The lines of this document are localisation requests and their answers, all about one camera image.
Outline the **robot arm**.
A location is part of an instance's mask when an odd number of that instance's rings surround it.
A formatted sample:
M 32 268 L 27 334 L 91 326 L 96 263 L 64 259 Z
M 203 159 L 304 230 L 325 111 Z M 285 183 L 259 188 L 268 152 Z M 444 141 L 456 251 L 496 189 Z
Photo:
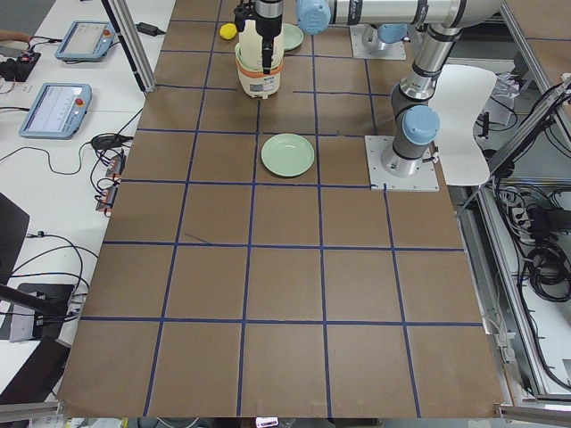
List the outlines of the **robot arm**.
M 235 10 L 235 25 L 242 32 L 254 21 L 264 43 L 281 33 L 283 1 L 242 1 Z M 330 25 L 428 24 L 439 41 L 455 41 L 466 27 L 485 21 L 501 7 L 500 1 L 298 1 L 295 16 L 299 28 L 317 35 Z
M 384 148 L 381 163 L 383 169 L 395 177 L 415 175 L 423 164 L 427 147 L 437 137 L 441 121 L 428 101 L 434 96 L 437 79 L 460 32 L 460 29 L 430 24 L 410 74 L 392 91 L 397 133 L 391 145 Z

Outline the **green plate near arm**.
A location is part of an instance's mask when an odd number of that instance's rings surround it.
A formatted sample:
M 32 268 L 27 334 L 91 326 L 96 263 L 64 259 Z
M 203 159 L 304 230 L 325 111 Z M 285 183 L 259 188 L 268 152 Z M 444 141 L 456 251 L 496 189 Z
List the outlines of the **green plate near arm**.
M 264 143 L 261 160 L 268 171 L 279 177 L 297 177 L 313 165 L 315 152 L 305 137 L 279 134 Z
M 284 33 L 283 43 L 286 52 L 293 51 L 302 45 L 304 34 L 296 25 L 284 23 L 282 31 Z

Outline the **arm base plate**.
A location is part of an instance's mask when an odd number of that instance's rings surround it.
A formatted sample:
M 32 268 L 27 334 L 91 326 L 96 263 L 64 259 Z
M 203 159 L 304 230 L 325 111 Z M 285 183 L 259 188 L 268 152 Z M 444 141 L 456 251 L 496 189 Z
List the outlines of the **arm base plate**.
M 428 147 L 416 160 L 393 150 L 393 136 L 365 136 L 370 188 L 376 191 L 438 192 L 435 166 Z
M 406 59 L 403 39 L 408 35 L 407 24 L 359 24 L 350 27 L 350 35 L 354 58 L 387 61 Z

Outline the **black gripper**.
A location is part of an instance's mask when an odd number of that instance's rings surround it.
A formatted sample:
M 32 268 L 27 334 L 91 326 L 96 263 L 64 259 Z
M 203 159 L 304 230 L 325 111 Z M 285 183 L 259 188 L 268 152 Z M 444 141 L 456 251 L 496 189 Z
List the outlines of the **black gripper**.
M 256 21 L 255 2 L 240 2 L 234 9 L 234 23 L 238 32 L 244 32 L 248 21 Z
M 272 69 L 273 39 L 263 38 L 261 45 L 262 72 L 269 75 Z

